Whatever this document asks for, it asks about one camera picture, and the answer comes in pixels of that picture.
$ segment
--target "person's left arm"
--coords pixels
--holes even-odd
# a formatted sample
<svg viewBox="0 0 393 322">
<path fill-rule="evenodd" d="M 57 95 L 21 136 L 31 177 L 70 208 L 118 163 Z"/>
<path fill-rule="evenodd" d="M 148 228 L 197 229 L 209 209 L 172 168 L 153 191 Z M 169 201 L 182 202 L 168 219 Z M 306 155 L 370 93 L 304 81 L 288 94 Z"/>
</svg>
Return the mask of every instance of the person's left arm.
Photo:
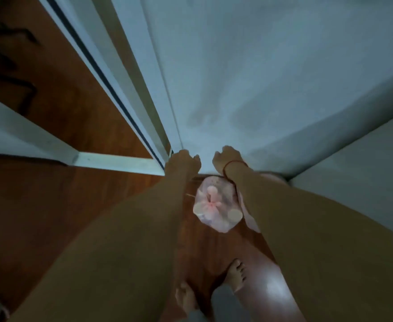
<svg viewBox="0 0 393 322">
<path fill-rule="evenodd" d="M 65 249 L 11 321 L 156 321 L 171 288 L 184 189 L 200 167 L 187 150 L 174 154 L 165 178 Z"/>
</svg>

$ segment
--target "person's left hand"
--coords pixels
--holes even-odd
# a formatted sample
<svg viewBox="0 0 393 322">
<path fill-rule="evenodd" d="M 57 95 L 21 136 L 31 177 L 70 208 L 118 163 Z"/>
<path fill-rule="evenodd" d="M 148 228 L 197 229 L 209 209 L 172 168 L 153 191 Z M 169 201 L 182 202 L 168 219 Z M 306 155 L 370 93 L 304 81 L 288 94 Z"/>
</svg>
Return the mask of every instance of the person's left hand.
<svg viewBox="0 0 393 322">
<path fill-rule="evenodd" d="M 188 150 L 181 150 L 173 154 L 165 164 L 165 176 L 175 173 L 184 174 L 187 180 L 190 180 L 198 174 L 201 168 L 201 160 L 199 155 L 191 157 Z"/>
</svg>

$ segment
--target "plastic bag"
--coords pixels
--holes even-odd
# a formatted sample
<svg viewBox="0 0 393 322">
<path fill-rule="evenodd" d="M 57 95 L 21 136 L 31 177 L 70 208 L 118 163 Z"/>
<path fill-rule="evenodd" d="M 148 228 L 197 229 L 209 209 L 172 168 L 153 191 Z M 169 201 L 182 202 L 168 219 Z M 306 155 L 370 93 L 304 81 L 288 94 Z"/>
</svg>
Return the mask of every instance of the plastic bag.
<svg viewBox="0 0 393 322">
<path fill-rule="evenodd" d="M 228 232 L 243 217 L 235 186 L 218 176 L 202 181 L 196 192 L 193 213 L 202 223 L 221 233 Z"/>
<path fill-rule="evenodd" d="M 272 173 L 265 173 L 265 174 L 261 174 L 261 176 L 271 179 L 274 182 L 278 182 L 278 183 L 283 183 L 283 184 L 287 184 L 287 181 L 278 175 L 272 174 Z M 253 229 L 255 232 L 260 233 L 260 229 L 256 223 L 256 220 L 254 220 L 254 218 L 251 216 L 251 214 L 248 212 L 245 204 L 244 204 L 244 200 L 243 200 L 243 195 L 241 194 L 241 192 L 239 190 L 237 190 L 238 193 L 238 200 L 239 200 L 239 204 L 244 216 L 244 220 L 246 222 L 247 227 L 249 227 L 250 229 Z"/>
</svg>

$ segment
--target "black object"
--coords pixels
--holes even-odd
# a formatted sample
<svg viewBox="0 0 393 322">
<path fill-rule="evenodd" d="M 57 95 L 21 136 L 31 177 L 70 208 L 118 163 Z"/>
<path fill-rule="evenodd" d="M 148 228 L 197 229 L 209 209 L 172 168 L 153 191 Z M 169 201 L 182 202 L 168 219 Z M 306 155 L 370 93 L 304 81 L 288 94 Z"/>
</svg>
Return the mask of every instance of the black object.
<svg viewBox="0 0 393 322">
<path fill-rule="evenodd" d="M 25 35 L 26 38 L 35 44 L 39 44 L 38 40 L 35 38 L 35 36 L 26 28 L 8 28 L 4 24 L 0 25 L 0 37 L 1 36 L 15 36 L 15 35 Z M 10 59 L 7 55 L 3 54 L 0 51 L 0 61 L 1 63 L 8 69 L 8 70 L 15 70 L 17 68 L 17 64 Z M 0 81 L 4 81 L 10 84 L 14 84 L 17 86 L 22 86 L 28 88 L 30 91 L 28 94 L 24 97 L 24 99 L 21 101 L 21 103 L 18 106 L 17 112 L 23 116 L 27 115 L 29 111 L 29 106 L 31 105 L 32 99 L 34 96 L 37 94 L 37 88 L 34 86 L 32 82 L 10 77 L 5 74 L 0 73 Z"/>
</svg>

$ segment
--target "hand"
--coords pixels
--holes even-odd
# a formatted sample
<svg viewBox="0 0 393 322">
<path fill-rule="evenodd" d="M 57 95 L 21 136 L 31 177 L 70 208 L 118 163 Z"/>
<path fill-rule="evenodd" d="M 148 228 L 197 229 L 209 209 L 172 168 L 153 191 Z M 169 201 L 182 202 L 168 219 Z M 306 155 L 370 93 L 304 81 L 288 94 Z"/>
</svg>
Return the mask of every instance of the hand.
<svg viewBox="0 0 393 322">
<path fill-rule="evenodd" d="M 201 168 L 201 160 L 199 155 L 191 157 L 188 150 L 181 150 L 173 154 L 168 162 L 165 164 L 165 176 L 170 176 L 175 173 L 184 174 L 186 180 L 190 180 L 198 174 Z"/>
<path fill-rule="evenodd" d="M 224 146 L 222 153 L 216 151 L 215 156 L 213 157 L 213 165 L 215 166 L 216 171 L 220 174 L 223 174 L 223 168 L 230 161 L 244 161 L 240 152 L 231 146 Z"/>
</svg>

